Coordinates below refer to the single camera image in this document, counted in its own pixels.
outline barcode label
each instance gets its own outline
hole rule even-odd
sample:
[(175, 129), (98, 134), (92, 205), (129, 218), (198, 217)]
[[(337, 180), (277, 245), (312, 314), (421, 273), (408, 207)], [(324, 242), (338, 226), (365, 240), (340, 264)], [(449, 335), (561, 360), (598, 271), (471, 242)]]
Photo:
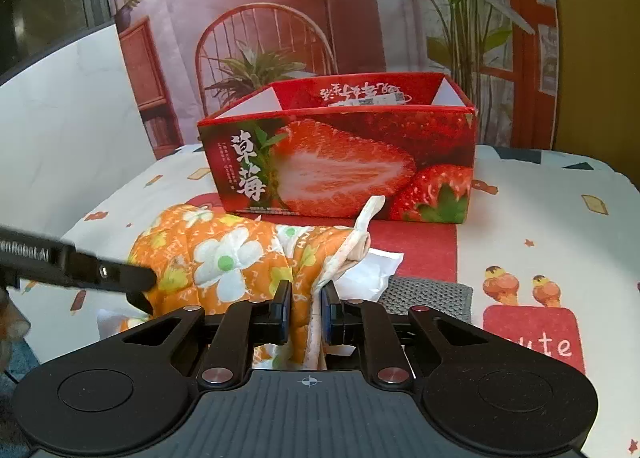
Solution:
[(386, 94), (376, 94), (364, 98), (350, 98), (340, 102), (329, 104), (329, 107), (341, 105), (399, 105), (404, 104), (406, 99), (402, 91), (388, 92)]

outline orange floral oven mitt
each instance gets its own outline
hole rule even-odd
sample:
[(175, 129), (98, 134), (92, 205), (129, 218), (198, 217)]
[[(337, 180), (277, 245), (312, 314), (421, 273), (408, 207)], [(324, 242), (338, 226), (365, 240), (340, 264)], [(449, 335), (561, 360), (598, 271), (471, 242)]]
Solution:
[(291, 281), (289, 343), (257, 348), (254, 364), (317, 369), (320, 289), (364, 258), (369, 220), (383, 203), (384, 197), (369, 199), (353, 228), (276, 225), (175, 205), (140, 234), (129, 262), (149, 266), (158, 276), (146, 294), (154, 317), (190, 304), (206, 314), (223, 313), (235, 301), (270, 299), (280, 280)]

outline cardboard box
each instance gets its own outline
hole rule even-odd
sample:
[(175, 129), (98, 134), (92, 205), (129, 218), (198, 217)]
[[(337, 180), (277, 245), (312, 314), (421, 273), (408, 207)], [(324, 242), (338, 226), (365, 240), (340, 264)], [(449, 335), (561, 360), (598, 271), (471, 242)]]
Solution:
[(476, 110), (442, 73), (285, 80), (198, 124), (229, 212), (462, 223)]

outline brown wall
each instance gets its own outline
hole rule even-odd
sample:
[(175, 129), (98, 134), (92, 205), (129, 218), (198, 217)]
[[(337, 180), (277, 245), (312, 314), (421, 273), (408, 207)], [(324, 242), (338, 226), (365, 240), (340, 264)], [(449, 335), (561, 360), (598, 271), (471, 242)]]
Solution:
[(640, 0), (558, 0), (555, 149), (588, 155), (640, 187)]

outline green flower center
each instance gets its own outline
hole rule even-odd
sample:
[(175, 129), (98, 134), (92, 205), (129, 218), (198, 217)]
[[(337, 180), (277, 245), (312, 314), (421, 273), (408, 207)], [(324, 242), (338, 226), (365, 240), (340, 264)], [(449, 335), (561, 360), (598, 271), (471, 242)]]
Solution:
[(227, 272), (234, 268), (234, 260), (230, 255), (223, 255), (218, 260), (218, 268), (223, 272)]

